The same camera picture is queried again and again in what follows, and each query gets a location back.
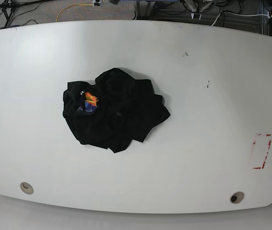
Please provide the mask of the crumpled black T-shirt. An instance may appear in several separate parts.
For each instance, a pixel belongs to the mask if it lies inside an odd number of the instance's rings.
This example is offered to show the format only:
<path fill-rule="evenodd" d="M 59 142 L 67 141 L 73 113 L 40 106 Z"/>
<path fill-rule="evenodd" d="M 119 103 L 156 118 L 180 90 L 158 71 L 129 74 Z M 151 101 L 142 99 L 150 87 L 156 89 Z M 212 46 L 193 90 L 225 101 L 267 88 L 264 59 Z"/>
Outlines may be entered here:
<path fill-rule="evenodd" d="M 110 69 L 91 85 L 68 82 L 63 93 L 63 117 L 82 145 L 124 151 L 132 140 L 144 142 L 150 131 L 170 113 L 151 80 L 134 79 Z"/>

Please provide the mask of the red tape rectangle marking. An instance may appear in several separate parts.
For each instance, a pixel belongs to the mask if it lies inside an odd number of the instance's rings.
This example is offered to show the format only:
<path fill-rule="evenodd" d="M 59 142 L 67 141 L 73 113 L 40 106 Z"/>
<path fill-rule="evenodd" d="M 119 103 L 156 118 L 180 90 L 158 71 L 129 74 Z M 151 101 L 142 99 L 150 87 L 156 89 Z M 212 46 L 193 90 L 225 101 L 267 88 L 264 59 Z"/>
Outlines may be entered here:
<path fill-rule="evenodd" d="M 251 148 L 250 166 L 253 170 L 264 169 L 268 158 L 272 134 L 257 133 Z"/>

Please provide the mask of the black tripod stand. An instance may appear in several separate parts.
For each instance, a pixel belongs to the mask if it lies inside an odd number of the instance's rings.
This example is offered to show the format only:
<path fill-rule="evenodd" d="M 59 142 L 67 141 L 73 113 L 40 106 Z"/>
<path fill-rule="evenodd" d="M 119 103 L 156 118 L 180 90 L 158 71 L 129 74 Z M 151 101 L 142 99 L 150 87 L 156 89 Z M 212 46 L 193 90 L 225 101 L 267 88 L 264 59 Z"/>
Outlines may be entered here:
<path fill-rule="evenodd" d="M 16 2 L 15 0 L 3 0 L 2 3 L 0 3 L 0 13 L 3 14 L 6 19 L 3 28 L 8 28 L 11 25 L 13 21 L 12 16 L 18 8 L 35 4 L 41 5 L 42 3 L 51 1 L 52 0 L 34 0 L 28 2 Z"/>

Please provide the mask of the aluminium frame post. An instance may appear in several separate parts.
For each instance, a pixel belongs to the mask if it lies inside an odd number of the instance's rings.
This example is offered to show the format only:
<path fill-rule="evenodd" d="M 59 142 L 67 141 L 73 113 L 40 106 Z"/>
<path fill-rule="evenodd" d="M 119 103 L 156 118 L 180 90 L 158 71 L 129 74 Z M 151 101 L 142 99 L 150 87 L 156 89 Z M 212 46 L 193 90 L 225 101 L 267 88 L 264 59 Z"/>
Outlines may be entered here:
<path fill-rule="evenodd" d="M 136 20 L 151 20 L 154 5 L 154 0 L 135 0 L 133 6 L 136 13 Z"/>

